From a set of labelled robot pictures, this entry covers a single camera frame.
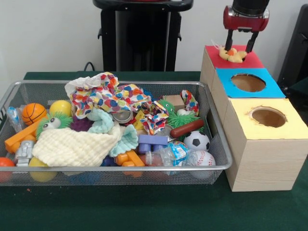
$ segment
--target orange toy block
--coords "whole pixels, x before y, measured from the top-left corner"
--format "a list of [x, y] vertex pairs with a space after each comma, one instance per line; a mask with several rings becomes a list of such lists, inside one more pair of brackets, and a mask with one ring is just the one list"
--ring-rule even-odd
[[[135, 151], [131, 150], [124, 154], [120, 154], [115, 158], [115, 162], [117, 165], [123, 167], [143, 167], [145, 166], [143, 161], [139, 158], [139, 156], [135, 153]], [[123, 172], [125, 175], [132, 175], [133, 177], [141, 177], [142, 172], [140, 171], [130, 171]]]
[[21, 141], [26, 139], [33, 140], [35, 139], [35, 133], [36, 130], [39, 126], [40, 120], [31, 124], [24, 130], [18, 132], [17, 134], [13, 135], [12, 137], [8, 138], [4, 143], [5, 143], [5, 149], [13, 154], [17, 151], [17, 149], [20, 146]]

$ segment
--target colorful polka dot fabric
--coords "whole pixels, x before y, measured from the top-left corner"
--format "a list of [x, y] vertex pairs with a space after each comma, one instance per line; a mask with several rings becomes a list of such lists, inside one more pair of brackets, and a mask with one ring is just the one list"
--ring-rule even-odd
[[110, 72], [100, 73], [93, 77], [78, 78], [70, 81], [65, 90], [76, 106], [76, 116], [85, 118], [93, 108], [105, 112], [130, 110], [137, 112], [143, 103], [151, 104], [151, 97], [134, 84], [118, 86], [119, 81]]
[[166, 114], [166, 109], [157, 101], [154, 101], [152, 105], [144, 103], [142, 111], [146, 115], [140, 122], [149, 135], [155, 135], [165, 127], [169, 116]]
[[191, 94], [188, 90], [183, 90], [180, 95], [184, 101], [186, 111], [194, 111], [195, 115], [198, 116], [199, 104], [198, 101], [194, 98], [193, 94]]

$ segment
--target yellow box top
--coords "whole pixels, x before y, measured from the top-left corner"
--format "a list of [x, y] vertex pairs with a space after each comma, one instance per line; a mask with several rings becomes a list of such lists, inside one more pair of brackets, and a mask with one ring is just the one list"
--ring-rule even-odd
[[308, 127], [288, 99], [230, 102], [248, 140], [308, 139]]

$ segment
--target yellow ball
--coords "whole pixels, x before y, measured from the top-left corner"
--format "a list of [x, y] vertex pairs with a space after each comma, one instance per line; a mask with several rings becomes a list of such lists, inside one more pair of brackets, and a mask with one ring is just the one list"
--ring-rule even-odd
[[[36, 157], [33, 157], [29, 162], [29, 167], [48, 167], [47, 164], [41, 162]], [[38, 182], [48, 182], [57, 175], [57, 172], [30, 172], [33, 180]]]
[[49, 114], [52, 115], [52, 114], [55, 114], [56, 112], [60, 112], [60, 113], [63, 113], [65, 115], [71, 117], [72, 116], [71, 107], [72, 107], [72, 105], [68, 101], [58, 100], [58, 101], [55, 101], [50, 106]]

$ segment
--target cream knit blanket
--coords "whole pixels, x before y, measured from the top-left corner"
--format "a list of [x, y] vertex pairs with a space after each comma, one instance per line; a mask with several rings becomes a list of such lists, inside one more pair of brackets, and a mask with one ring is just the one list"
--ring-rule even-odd
[[100, 166], [121, 135], [118, 123], [106, 134], [48, 129], [41, 133], [32, 153], [50, 167]]

